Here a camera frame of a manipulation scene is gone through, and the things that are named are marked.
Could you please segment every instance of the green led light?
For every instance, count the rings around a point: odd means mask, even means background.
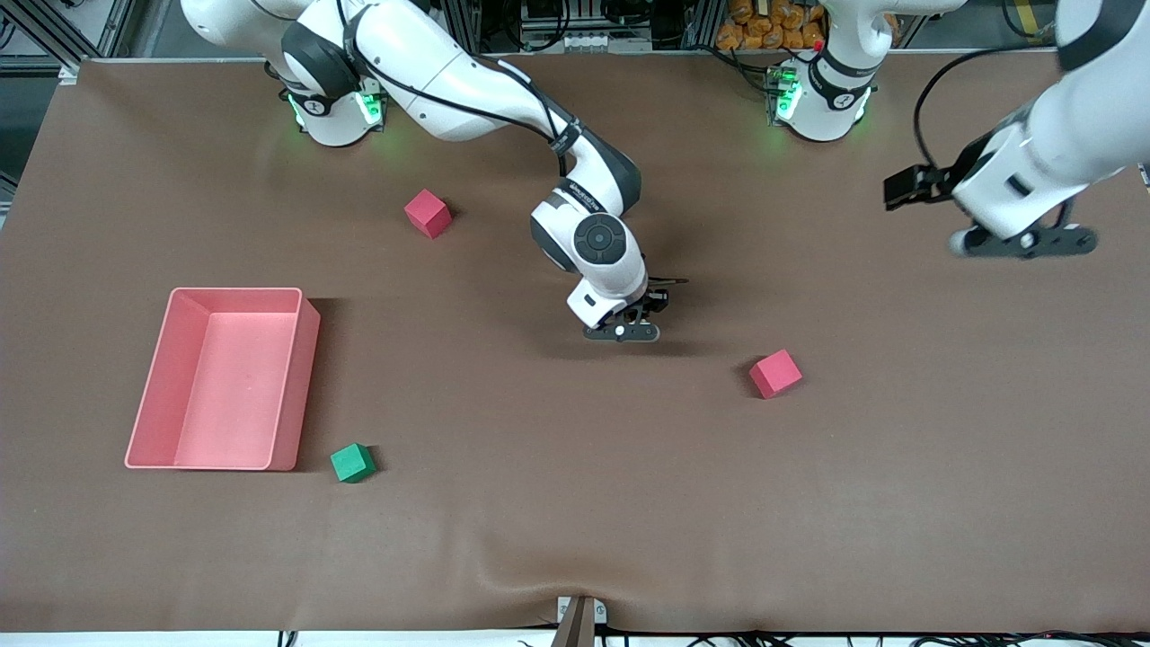
[[[304,115],[299,114],[299,103],[296,102],[296,98],[288,94],[288,102],[291,105],[292,111],[296,113],[296,123],[298,123],[300,128],[304,128]]]
[[[795,106],[798,105],[798,100],[803,97],[803,84],[795,82],[791,86],[779,97],[779,118],[790,118],[795,115]]]
[[[360,111],[363,113],[363,118],[368,123],[379,122],[379,98],[374,94],[363,94],[362,92],[355,93],[355,102],[360,107]]]
[[[857,113],[854,113],[854,121],[862,118],[862,115],[866,113],[866,100],[869,98],[871,98],[871,90],[867,88],[867,91],[862,94],[862,98],[859,99],[859,109]]]

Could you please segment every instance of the plastic bin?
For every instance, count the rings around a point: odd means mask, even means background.
[[[176,287],[124,465],[296,467],[320,313],[296,287]]]

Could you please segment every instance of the black cable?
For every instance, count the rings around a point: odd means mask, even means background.
[[[1037,33],[1027,33],[1022,28],[1017,26],[1014,24],[1014,20],[1010,17],[1010,9],[1006,8],[1006,2],[1009,1],[1010,0],[1002,0],[1000,5],[1003,9],[1003,20],[1006,21],[1006,26],[1009,26],[1011,31],[1013,31],[1018,36],[1021,36],[1022,38],[1037,38],[1038,37]]]
[[[343,23],[343,25],[346,28],[347,26],[347,15],[344,13],[344,3],[343,3],[343,1],[342,0],[336,0],[336,7],[339,10],[339,22]],[[543,137],[544,139],[547,140],[549,144],[552,141],[551,137],[549,137],[546,132],[539,130],[538,128],[531,125],[530,123],[522,122],[522,121],[519,121],[519,120],[512,118],[512,117],[506,117],[506,116],[503,116],[503,115],[497,115],[494,113],[489,113],[489,111],[482,110],[480,108],[473,108],[470,106],[465,106],[462,103],[457,103],[454,101],[450,101],[450,100],[444,99],[442,97],[436,97],[435,94],[428,94],[427,92],[424,92],[422,90],[419,90],[416,87],[412,87],[411,85],[407,85],[406,83],[400,83],[400,82],[396,80],[394,78],[392,78],[391,76],[389,76],[388,74],[385,74],[379,68],[375,67],[371,63],[371,61],[369,61],[367,59],[367,56],[363,56],[362,52],[356,51],[355,54],[358,54],[356,57],[360,61],[362,61],[363,64],[367,66],[376,76],[378,76],[383,80],[386,80],[388,83],[394,85],[396,87],[399,87],[400,90],[404,90],[405,92],[411,92],[412,94],[415,94],[416,97],[422,97],[422,98],[424,98],[424,99],[427,99],[429,101],[434,101],[434,102],[439,103],[442,106],[447,106],[448,108],[455,108],[457,110],[460,110],[460,111],[463,111],[463,113],[468,113],[468,114],[473,114],[473,115],[477,115],[477,116],[482,116],[482,117],[486,117],[486,118],[493,118],[496,121],[501,121],[504,123],[509,123],[512,125],[518,125],[520,128],[524,128],[527,130],[530,130],[531,132],[535,132],[539,137]]]
[[[10,22],[7,17],[3,17],[2,20],[3,22],[0,23],[0,39],[2,39],[3,41],[0,43],[0,49],[7,47],[8,44],[12,43],[12,38],[16,36],[16,25],[13,22]]]
[[[567,29],[572,24],[570,6],[567,3],[567,0],[555,0],[555,33],[552,34],[552,37],[549,38],[546,43],[539,46],[528,45],[522,40],[520,40],[518,36],[512,33],[512,24],[508,23],[507,20],[508,15],[512,13],[509,9],[516,1],[518,0],[504,0],[503,15],[499,18],[499,22],[503,23],[504,33],[507,36],[507,39],[511,40],[512,45],[522,49],[523,52],[538,52],[540,49],[546,49],[547,47],[557,45],[560,40],[564,39],[565,36],[567,36]],[[522,17],[516,15],[514,23],[522,25]]]
[[[810,64],[812,64],[812,63],[816,63],[816,62],[819,62],[819,55],[820,55],[820,54],[818,54],[818,53],[815,53],[815,54],[814,54],[814,57],[813,57],[813,59],[811,59],[811,60],[806,60],[806,59],[802,59],[802,57],[799,57],[799,55],[798,55],[798,54],[796,54],[796,53],[795,53],[795,51],[793,51],[793,49],[791,49],[790,47],[780,47],[780,49],[782,49],[783,52],[787,52],[788,54],[790,54],[790,55],[791,55],[791,57],[792,57],[792,59],[795,59],[796,61],[798,61],[798,62],[800,62],[800,63],[806,63],[806,64],[808,64],[808,66],[810,66]]]
[[[759,84],[759,83],[756,83],[753,78],[751,78],[751,76],[747,74],[746,68],[743,66],[743,62],[739,61],[738,56],[735,55],[735,51],[734,49],[730,51],[730,59],[733,61],[735,61],[735,68],[738,70],[738,75],[743,77],[743,80],[745,80],[747,85],[750,85],[751,87],[754,87],[756,90],[758,90],[759,92],[762,92],[764,94],[769,94],[770,93],[770,90],[767,88],[766,83]]]
[[[914,126],[914,141],[918,144],[919,151],[922,153],[922,157],[925,160],[927,160],[928,164],[930,164],[933,167],[936,167],[936,168],[938,165],[935,162],[934,156],[930,154],[930,151],[927,149],[926,139],[922,137],[922,105],[926,103],[927,97],[930,94],[930,91],[934,90],[934,86],[938,84],[938,80],[942,79],[942,77],[945,76],[946,72],[949,72],[950,70],[957,68],[958,66],[960,66],[960,64],[963,64],[963,63],[965,63],[967,61],[973,61],[974,59],[977,59],[977,57],[981,57],[981,56],[987,56],[989,54],[1000,54],[1003,52],[1015,52],[1015,51],[1019,51],[1019,49],[1029,49],[1030,47],[1032,47],[1030,45],[1009,45],[1006,47],[995,47],[992,49],[980,49],[977,52],[971,52],[969,54],[963,54],[961,56],[959,56],[959,57],[954,59],[953,61],[951,61],[951,62],[946,63],[945,66],[943,66],[942,69],[940,69],[937,72],[935,72],[935,75],[933,77],[930,77],[930,80],[927,82],[926,87],[922,88],[922,93],[919,94],[919,100],[914,102],[914,116],[912,118],[912,123],[913,123],[913,126]],[[941,644],[942,645],[948,645],[948,647],[959,647],[957,645],[951,645],[951,644],[945,644],[945,642],[941,642]],[[963,642],[961,644],[961,646],[966,646],[966,645],[971,645],[971,642]]]
[[[714,47],[712,47],[710,45],[703,45],[703,44],[691,45],[691,46],[688,47],[688,49],[702,49],[704,52],[711,53],[712,56],[719,59],[720,61],[727,63],[728,66],[730,66],[730,67],[733,67],[735,69],[738,69],[741,67],[739,62],[736,61],[736,60],[734,60],[734,49],[731,49],[731,55],[730,56],[723,54],[720,49],[716,49],[716,48],[714,48]],[[749,66],[746,63],[742,63],[742,68],[745,69],[745,70],[747,70],[747,71],[753,71],[753,72],[758,72],[758,74],[767,74],[767,69],[768,69],[766,67]]]
[[[497,59],[492,59],[491,56],[484,56],[483,54],[478,54],[477,57],[488,61],[489,63],[492,63],[496,67],[494,69],[497,71],[500,71],[504,75],[508,76],[512,80],[520,84],[524,90],[530,92],[535,97],[535,100],[539,102],[539,107],[543,108],[543,113],[547,115],[547,123],[551,125],[551,140],[554,141],[559,139],[559,129],[555,126],[555,118],[551,114],[551,108],[547,106],[547,100],[543,98],[543,91],[539,90],[539,87],[535,84],[535,82],[528,80],[522,76],[520,76],[519,74],[515,74],[514,71],[499,64],[499,61]],[[566,177],[567,161],[562,157],[562,155],[559,156],[559,169],[560,169],[559,174]]]

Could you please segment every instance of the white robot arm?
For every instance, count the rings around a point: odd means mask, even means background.
[[[646,315],[667,303],[620,216],[639,198],[638,168],[504,61],[474,60],[408,0],[316,0],[284,32],[288,67],[312,92],[340,97],[377,79],[424,130],[462,141],[513,123],[575,165],[531,211],[531,236],[582,275],[567,303],[595,340],[654,341]]]
[[[891,29],[884,14],[934,15],[952,11],[966,0],[823,0],[830,32],[812,59],[783,63],[796,80],[785,88],[776,117],[796,133],[815,141],[846,134],[862,117],[871,79],[890,51]]]
[[[313,139],[346,146],[379,125],[360,92],[328,99],[309,92],[288,68],[279,41],[312,0],[182,0],[184,17],[205,40],[231,49],[256,52],[270,74],[288,88],[297,118]]]
[[[1067,222],[1074,195],[1150,160],[1150,0],[1061,1],[1055,24],[1063,78],[967,145],[953,165],[928,159],[889,177],[888,210],[953,199],[975,224],[951,238],[960,255],[1095,248],[1092,231]],[[1058,221],[1042,225],[1059,205]]]

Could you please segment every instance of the table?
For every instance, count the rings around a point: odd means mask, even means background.
[[[86,63],[0,234],[0,629],[521,626],[569,593],[646,631],[1145,629],[1150,202],[1124,172],[1079,201],[1095,253],[1032,262],[951,257],[952,205],[884,213],[945,60],[892,56],[816,145],[710,57],[516,59],[643,168],[649,267],[691,278],[651,346],[581,338],[532,134],[393,109],[325,149],[256,64]],[[956,70],[933,151],[1052,78]],[[122,465],[177,285],[320,309],[294,472]],[[759,400],[780,348],[805,383]],[[351,442],[383,472],[338,484]]]

